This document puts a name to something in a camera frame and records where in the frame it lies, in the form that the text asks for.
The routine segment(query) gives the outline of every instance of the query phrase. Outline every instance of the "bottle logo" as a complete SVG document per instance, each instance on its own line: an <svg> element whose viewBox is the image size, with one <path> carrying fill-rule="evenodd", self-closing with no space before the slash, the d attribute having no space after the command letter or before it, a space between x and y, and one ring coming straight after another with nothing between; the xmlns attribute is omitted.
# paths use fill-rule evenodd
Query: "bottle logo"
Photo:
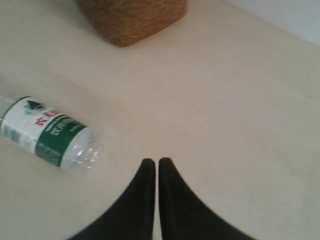
<svg viewBox="0 0 320 240"><path fill-rule="evenodd" d="M27 100L26 105L24 105L24 113L26 115L32 115L37 112L45 110L47 107L43 103Z"/></svg>

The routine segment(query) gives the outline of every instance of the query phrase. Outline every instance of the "white floor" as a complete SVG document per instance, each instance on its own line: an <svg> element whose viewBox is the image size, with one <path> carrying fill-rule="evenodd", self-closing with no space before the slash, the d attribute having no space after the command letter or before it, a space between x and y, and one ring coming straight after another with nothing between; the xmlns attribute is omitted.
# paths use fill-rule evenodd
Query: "white floor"
<svg viewBox="0 0 320 240"><path fill-rule="evenodd" d="M259 240L319 239L320 48L216 0L191 0L184 20L128 48L65 0L4 0L0 30L0 87L88 123L107 149L97 172L70 173L1 139L3 240L73 235L145 157L172 157Z"/></svg>

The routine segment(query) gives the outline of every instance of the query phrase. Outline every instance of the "green label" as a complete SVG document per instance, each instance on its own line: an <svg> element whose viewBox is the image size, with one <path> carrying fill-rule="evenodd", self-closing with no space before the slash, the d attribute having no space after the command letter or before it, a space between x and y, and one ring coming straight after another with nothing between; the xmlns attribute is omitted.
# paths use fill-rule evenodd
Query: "green label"
<svg viewBox="0 0 320 240"><path fill-rule="evenodd" d="M69 144L85 128L85 125L66 115L57 116L41 133L35 154L60 167Z"/></svg>

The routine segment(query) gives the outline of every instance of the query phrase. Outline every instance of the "woven basket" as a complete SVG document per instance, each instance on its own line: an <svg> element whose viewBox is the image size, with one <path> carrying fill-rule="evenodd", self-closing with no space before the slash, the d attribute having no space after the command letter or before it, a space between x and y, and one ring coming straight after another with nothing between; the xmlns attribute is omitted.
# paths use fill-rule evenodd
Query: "woven basket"
<svg viewBox="0 0 320 240"><path fill-rule="evenodd" d="M93 27L125 47L181 19L188 0L75 0Z"/></svg>

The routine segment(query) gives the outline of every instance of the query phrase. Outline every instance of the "clear plastic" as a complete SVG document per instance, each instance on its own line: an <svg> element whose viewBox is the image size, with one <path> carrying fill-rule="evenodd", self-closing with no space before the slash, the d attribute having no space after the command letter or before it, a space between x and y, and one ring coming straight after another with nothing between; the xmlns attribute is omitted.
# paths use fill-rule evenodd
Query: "clear plastic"
<svg viewBox="0 0 320 240"><path fill-rule="evenodd" d="M37 139L37 134L34 134L30 129L32 129L33 126L31 126L30 129L26 130L26 125L28 125L26 122L22 120L16 120L15 124L11 123L14 122L14 113L15 110L13 108L17 108L16 105L18 105L17 103L19 103L19 100L21 98L23 98L24 96L19 96L19 94L17 94L16 92L12 91L11 89L8 88L4 88L4 84L3 82L0 83L0 133L1 135L3 135L4 137L8 137L9 139L12 140L12 138L10 137L10 135L8 134L4 134L4 127L2 126L4 122L6 122L6 118L9 115L8 113L10 111L10 118L9 120L7 120L8 125L12 125L10 126L12 129L16 130L14 132L19 132L19 135L21 134L22 137L24 139L28 139L30 142L33 142L34 144L36 144L36 141L39 141L40 137L38 137ZM41 111L42 112L36 112L35 115L40 115L41 113L45 113L46 112L46 105L41 103ZM62 125L62 127L65 127L72 122L71 118L67 118L67 122L65 122L64 125ZM55 164L52 161L50 161L50 159L46 159L45 157L42 157L41 155L37 155L35 154L35 148L33 148L33 151L30 150L30 148L27 148L27 150L29 150L29 152L37 155L40 158L43 158L44 160L46 160L47 162L51 162L59 167L61 167L62 169L75 169L75 168L81 168L81 169L88 169L88 170L95 170L97 167L97 161L101 158L101 147L99 146L99 143L97 142L97 140L93 137L93 133L91 131L91 129L87 126L85 127L84 125L81 125L82 130L80 130L77 134L75 134L75 136L72 137L72 139L70 139L70 141L66 142L66 149L63 153L61 153L61 157L60 157L60 161L59 164ZM19 138L19 141L14 141L16 143L18 143L18 145L20 145L21 147L23 147L22 141L20 140L21 138Z"/></svg>

